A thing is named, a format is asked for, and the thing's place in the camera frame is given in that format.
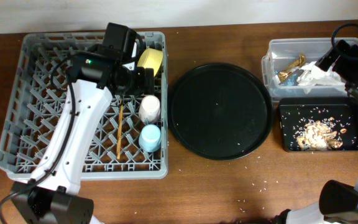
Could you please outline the light blue plastic cup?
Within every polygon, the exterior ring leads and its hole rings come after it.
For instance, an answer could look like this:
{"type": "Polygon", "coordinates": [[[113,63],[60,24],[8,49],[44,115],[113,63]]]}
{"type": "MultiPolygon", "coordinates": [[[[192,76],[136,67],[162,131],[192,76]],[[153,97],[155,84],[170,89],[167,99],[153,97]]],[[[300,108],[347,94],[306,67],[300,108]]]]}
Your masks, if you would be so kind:
{"type": "Polygon", "coordinates": [[[142,128],[139,136],[139,146],[146,152],[155,152],[161,145],[161,130],[154,124],[148,124],[142,128]]]}

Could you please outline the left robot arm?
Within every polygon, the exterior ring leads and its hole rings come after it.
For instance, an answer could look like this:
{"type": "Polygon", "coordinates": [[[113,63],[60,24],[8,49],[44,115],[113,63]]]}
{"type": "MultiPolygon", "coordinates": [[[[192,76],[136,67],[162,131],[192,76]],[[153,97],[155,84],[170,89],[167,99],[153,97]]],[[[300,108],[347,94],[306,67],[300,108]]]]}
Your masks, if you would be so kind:
{"type": "Polygon", "coordinates": [[[10,200],[26,223],[99,223],[94,202],[78,196],[86,155],[114,96],[154,92],[154,71],[138,67],[145,50],[133,29],[110,23],[103,42],[67,56],[64,107],[47,150],[27,183],[14,182],[10,200]]]}

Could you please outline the white paper napkin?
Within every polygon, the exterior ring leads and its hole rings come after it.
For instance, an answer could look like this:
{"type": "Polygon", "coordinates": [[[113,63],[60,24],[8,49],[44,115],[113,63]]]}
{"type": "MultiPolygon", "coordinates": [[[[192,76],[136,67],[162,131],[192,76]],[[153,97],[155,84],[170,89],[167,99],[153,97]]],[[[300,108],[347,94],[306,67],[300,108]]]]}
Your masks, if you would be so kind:
{"type": "Polygon", "coordinates": [[[340,94],[346,93],[346,81],[337,72],[333,71],[332,66],[325,72],[316,66],[316,61],[312,61],[300,67],[299,70],[302,70],[302,73],[296,79],[297,86],[306,88],[308,93],[311,90],[319,89],[335,90],[340,94]]]}

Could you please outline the yellow plastic bowl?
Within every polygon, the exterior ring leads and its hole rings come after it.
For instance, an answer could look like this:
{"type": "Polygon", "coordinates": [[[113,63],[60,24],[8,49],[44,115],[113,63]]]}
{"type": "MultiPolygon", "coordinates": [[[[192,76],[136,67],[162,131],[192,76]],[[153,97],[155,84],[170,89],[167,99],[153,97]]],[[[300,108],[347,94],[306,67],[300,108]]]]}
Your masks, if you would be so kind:
{"type": "Polygon", "coordinates": [[[152,69],[154,71],[154,76],[156,76],[162,62],[163,52],[161,50],[147,48],[141,54],[137,66],[152,69]]]}

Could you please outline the wooden chopstick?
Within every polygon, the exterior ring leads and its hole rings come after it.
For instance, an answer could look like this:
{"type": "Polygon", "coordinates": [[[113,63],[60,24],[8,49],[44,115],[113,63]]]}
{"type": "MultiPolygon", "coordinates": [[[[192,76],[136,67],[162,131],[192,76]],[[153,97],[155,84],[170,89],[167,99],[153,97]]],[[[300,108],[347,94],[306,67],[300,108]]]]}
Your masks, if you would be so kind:
{"type": "Polygon", "coordinates": [[[122,120],[123,120],[123,110],[124,110],[123,107],[124,107],[123,102],[121,102],[119,107],[119,126],[117,129],[117,148],[116,148],[118,160],[121,158],[122,120]]]}

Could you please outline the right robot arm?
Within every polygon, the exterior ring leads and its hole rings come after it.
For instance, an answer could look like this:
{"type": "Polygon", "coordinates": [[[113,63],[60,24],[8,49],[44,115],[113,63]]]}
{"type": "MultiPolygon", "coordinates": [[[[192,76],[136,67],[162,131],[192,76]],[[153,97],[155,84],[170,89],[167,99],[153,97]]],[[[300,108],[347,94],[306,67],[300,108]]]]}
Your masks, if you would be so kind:
{"type": "MultiPolygon", "coordinates": [[[[278,75],[280,129],[289,152],[358,151],[358,40],[282,39],[269,44],[265,71],[278,75]]],[[[285,210],[274,223],[358,223],[355,186],[328,181],[319,200],[285,210]]]]}

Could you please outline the pink plastic cup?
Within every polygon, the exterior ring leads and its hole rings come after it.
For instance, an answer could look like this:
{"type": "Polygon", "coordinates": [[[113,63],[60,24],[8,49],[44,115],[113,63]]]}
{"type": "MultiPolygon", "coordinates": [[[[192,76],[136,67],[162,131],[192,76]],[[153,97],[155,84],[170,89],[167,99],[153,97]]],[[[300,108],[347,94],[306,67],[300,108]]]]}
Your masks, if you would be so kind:
{"type": "Polygon", "coordinates": [[[160,100],[154,95],[146,95],[143,97],[140,108],[139,118],[147,124],[154,124],[160,116],[160,100]]]}

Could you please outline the rice and nut shell scraps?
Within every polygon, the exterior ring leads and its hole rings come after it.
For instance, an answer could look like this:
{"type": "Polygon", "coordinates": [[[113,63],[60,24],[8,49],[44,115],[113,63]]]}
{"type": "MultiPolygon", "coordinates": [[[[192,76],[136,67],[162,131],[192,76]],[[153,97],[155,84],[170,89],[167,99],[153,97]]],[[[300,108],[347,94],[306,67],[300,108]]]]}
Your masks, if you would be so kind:
{"type": "Polygon", "coordinates": [[[351,116],[323,106],[303,106],[296,111],[300,117],[288,125],[287,149],[300,152],[342,151],[345,142],[354,138],[351,133],[351,116]]]}

